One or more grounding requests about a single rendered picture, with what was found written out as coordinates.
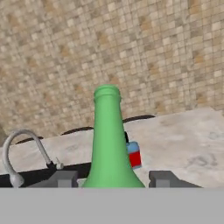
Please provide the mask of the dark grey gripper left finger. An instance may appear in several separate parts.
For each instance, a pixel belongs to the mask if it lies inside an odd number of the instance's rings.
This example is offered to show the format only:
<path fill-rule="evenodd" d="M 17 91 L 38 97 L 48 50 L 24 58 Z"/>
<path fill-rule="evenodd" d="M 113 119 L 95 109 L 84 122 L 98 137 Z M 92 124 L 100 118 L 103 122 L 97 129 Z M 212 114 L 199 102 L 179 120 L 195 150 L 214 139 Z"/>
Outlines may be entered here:
<path fill-rule="evenodd" d="M 77 171 L 56 171 L 49 179 L 40 181 L 32 188 L 74 188 L 78 187 L 78 172 Z"/>

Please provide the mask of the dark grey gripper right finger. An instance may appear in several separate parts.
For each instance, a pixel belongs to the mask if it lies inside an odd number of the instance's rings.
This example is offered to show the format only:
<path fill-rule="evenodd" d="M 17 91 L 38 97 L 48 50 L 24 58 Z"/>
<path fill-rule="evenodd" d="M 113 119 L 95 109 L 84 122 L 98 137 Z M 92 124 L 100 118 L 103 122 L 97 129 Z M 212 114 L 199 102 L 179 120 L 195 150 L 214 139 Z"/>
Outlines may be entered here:
<path fill-rule="evenodd" d="M 149 171 L 149 187 L 197 187 L 197 185 L 179 179 L 172 171 Z"/>

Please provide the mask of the green glass bottle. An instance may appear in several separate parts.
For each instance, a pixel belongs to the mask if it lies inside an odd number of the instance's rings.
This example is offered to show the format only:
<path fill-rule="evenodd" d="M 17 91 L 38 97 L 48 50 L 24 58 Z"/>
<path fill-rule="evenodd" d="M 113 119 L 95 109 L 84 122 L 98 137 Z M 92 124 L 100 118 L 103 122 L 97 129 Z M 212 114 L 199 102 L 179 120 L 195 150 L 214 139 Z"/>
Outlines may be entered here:
<path fill-rule="evenodd" d="M 94 91 L 92 161 L 83 187 L 144 187 L 130 165 L 120 103 L 115 85 L 101 85 Z"/>

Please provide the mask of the dark sink basin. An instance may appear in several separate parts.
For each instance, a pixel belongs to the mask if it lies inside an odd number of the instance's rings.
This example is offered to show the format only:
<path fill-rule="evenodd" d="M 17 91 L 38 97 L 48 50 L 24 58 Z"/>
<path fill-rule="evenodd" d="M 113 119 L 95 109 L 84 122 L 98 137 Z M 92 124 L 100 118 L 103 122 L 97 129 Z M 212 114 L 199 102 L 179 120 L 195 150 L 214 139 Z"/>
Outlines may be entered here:
<path fill-rule="evenodd" d="M 139 115 L 123 120 L 124 123 L 154 118 L 154 115 Z M 70 164 L 66 165 L 62 171 L 77 172 L 78 179 L 84 179 L 88 176 L 90 171 L 91 163 L 82 163 L 82 164 Z M 56 172 L 56 164 L 51 163 L 45 169 L 32 170 L 32 171 L 21 171 L 20 174 L 26 180 L 26 183 L 23 184 L 23 187 L 28 187 L 33 184 L 37 184 L 41 181 L 48 180 Z M 10 183 L 10 178 L 8 174 L 0 174 L 0 188 L 12 188 Z"/>

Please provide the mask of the blue and red bottle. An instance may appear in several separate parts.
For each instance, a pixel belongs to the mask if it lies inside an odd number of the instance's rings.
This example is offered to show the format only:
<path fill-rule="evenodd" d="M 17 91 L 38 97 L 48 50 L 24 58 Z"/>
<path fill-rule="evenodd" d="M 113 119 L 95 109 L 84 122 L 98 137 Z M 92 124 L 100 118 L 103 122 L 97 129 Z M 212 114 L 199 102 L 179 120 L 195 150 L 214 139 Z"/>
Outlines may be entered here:
<path fill-rule="evenodd" d="M 133 169 L 141 167 L 142 160 L 138 143 L 136 141 L 130 141 L 127 132 L 125 132 L 125 139 L 131 167 Z"/>

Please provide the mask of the grey curved tap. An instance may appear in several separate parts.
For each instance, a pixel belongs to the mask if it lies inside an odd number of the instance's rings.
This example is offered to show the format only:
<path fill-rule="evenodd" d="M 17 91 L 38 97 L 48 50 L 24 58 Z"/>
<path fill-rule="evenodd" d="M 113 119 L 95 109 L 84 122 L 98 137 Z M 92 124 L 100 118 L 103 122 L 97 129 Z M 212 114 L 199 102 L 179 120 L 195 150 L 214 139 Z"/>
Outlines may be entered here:
<path fill-rule="evenodd" d="M 14 146 L 12 145 L 13 140 L 21 135 L 27 135 L 36 144 L 36 149 L 41 154 L 45 161 L 46 167 L 53 170 L 62 170 L 64 164 L 56 158 L 56 163 L 54 163 L 46 152 L 44 145 L 42 144 L 39 137 L 29 129 L 15 129 L 13 130 L 4 140 L 2 147 L 2 162 L 6 173 L 9 175 L 10 183 L 14 188 L 19 188 L 25 183 L 25 179 L 21 174 L 14 168 L 13 163 L 15 158 L 22 160 L 28 156 L 25 150 L 28 149 L 27 146 Z"/>

